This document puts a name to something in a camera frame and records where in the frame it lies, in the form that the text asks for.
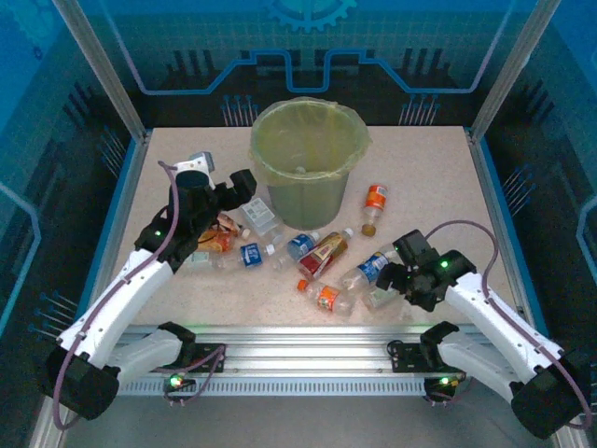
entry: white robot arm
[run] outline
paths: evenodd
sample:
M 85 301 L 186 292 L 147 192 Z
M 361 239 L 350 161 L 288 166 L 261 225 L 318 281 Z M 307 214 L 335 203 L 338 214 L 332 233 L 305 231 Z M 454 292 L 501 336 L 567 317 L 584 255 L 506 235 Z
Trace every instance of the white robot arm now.
M 508 401 L 521 423 L 542 439 L 585 411 L 582 398 L 590 393 L 587 355 L 579 350 L 565 353 L 488 287 L 486 296 L 483 276 L 461 253 L 452 250 L 440 256 L 419 231 L 404 235 L 394 246 L 404 265 L 386 266 L 378 287 L 393 287 L 428 312 L 445 300 L 492 343 L 475 343 L 449 322 L 437 324 L 421 336 L 421 351 L 431 368 L 450 366 L 475 377 Z M 570 378 L 562 375 L 564 369 Z
M 249 170 L 230 175 L 231 188 L 215 185 L 206 152 L 167 168 L 175 172 L 169 204 L 142 230 L 122 270 L 56 343 L 38 347 L 41 391 L 54 398 L 59 391 L 60 403 L 87 419 L 107 409 L 120 385 L 157 367 L 190 361 L 195 335 L 171 322 L 139 342 L 115 346 L 146 301 L 197 249 L 217 215 L 249 202 L 257 188 Z

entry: speckled work surface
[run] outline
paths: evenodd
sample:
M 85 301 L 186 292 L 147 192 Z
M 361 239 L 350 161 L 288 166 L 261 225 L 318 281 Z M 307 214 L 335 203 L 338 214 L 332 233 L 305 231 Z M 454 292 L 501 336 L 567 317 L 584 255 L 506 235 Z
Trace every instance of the speckled work surface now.
M 348 251 L 324 274 L 322 281 L 337 285 L 340 276 L 366 259 L 381 245 L 419 229 L 427 233 L 449 219 L 473 219 L 491 226 L 479 180 L 460 127 L 372 127 L 368 154 L 351 173 L 342 208 L 322 235 L 352 227 L 355 238 Z M 198 151 L 214 155 L 214 181 L 227 180 L 230 173 L 251 167 L 248 157 L 249 128 L 156 129 L 151 136 L 143 172 L 118 254 L 117 271 L 132 250 L 140 230 L 168 201 L 168 178 L 158 160 L 175 163 Z M 390 194 L 377 235 L 360 234 L 361 207 L 372 182 L 389 186 Z M 267 189 L 257 195 L 269 201 Z M 235 218 L 240 215 L 230 213 Z M 297 231 L 286 228 L 290 238 Z M 439 253 L 455 248 L 484 269 L 491 254 L 486 235 L 465 226 L 447 228 L 431 239 Z M 398 300 L 371 314 L 359 301 L 348 319 L 316 309 L 296 291 L 301 278 L 293 268 L 275 273 L 271 266 L 234 273 L 190 273 L 185 267 L 170 283 L 149 299 L 133 323 L 160 324 L 172 320 L 181 325 L 384 325 L 429 324 L 442 320 L 465 323 L 467 319 L 446 303 L 429 314 Z M 501 258 L 490 275 L 491 287 L 512 304 Z

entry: water bottle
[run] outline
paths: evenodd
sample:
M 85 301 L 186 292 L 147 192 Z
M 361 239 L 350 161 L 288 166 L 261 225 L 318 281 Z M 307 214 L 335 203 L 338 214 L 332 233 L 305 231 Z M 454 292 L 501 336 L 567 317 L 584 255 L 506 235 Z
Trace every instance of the water bottle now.
M 185 260 L 185 266 L 192 271 L 218 271 L 224 268 L 222 255 L 216 252 L 193 252 Z
M 371 257 L 351 269 L 340 278 L 342 287 L 348 291 L 368 287 L 377 280 L 383 267 L 398 256 L 393 245 L 385 245 Z
M 286 251 L 283 251 L 275 258 L 273 261 L 273 269 L 276 271 L 283 271 L 289 266 L 297 263 L 315 247 L 319 239 L 320 236 L 317 231 L 312 231 L 309 234 L 298 234 L 286 243 Z
M 252 269 L 261 266 L 263 262 L 275 252 L 273 245 L 259 245 L 252 243 L 242 246 L 238 252 L 221 254 L 221 269 L 234 269 L 236 267 Z
M 340 291 L 321 282 L 308 283 L 304 279 L 298 282 L 297 289 L 319 308 L 330 313 L 348 317 L 353 312 L 356 297 L 348 291 Z
M 240 207 L 244 220 L 263 241 L 278 245 L 284 240 L 282 220 L 263 202 L 255 198 Z
M 400 293 L 395 289 L 389 288 L 380 289 L 375 285 L 368 287 L 361 294 L 361 301 L 365 304 L 368 310 L 374 312 L 391 301 L 395 301 L 400 297 Z

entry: transparent bottle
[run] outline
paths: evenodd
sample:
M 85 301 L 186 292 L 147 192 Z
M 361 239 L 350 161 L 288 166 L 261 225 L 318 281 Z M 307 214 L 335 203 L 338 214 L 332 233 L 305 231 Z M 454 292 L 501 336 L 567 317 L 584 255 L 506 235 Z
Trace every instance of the transparent bottle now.
M 263 241 L 278 245 L 284 240 L 282 220 L 278 218 L 261 198 L 240 207 L 247 225 Z
M 320 238 L 317 231 L 298 234 L 286 243 L 286 251 L 282 251 L 280 255 L 275 257 L 273 260 L 273 269 L 283 271 L 296 264 L 315 247 Z
M 385 289 L 381 289 L 375 285 L 368 287 L 360 295 L 361 301 L 371 312 L 382 308 L 391 301 L 395 301 L 399 297 L 400 293 L 395 289 L 389 288 L 386 291 Z
M 259 245 L 252 243 L 242 246 L 238 251 L 228 254 L 220 254 L 221 268 L 233 270 L 235 268 L 252 269 L 261 266 L 264 261 L 275 253 L 274 245 Z
M 218 271 L 224 268 L 222 254 L 217 252 L 199 251 L 193 252 L 185 260 L 185 266 L 191 271 Z
M 348 317 L 353 313 L 356 297 L 348 291 L 340 291 L 321 282 L 308 283 L 304 279 L 298 282 L 297 289 L 319 308 L 335 315 Z
M 388 197 L 388 188 L 383 184 L 373 184 L 369 187 L 367 198 L 365 199 L 365 224 L 361 228 L 361 233 L 365 236 L 373 236 L 377 231 L 375 223 L 380 218 L 385 208 L 385 200 Z
M 352 229 L 347 228 L 338 233 L 331 232 L 313 248 L 311 252 L 298 261 L 298 270 L 310 282 L 321 277 L 332 263 L 348 249 L 348 241 L 353 237 Z
M 340 278 L 342 287 L 349 291 L 368 287 L 377 280 L 383 267 L 397 256 L 394 245 L 384 245 L 371 257 L 343 275 Z

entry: trash can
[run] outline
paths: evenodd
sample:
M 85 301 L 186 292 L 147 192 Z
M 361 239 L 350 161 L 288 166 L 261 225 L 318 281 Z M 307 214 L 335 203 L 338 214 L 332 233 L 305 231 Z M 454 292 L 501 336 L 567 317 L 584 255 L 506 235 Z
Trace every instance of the trash can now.
M 257 181 L 268 186 L 280 218 L 294 229 L 310 231 L 336 217 L 348 174 L 370 142 L 367 126 L 351 108 L 297 98 L 259 115 L 250 154 Z

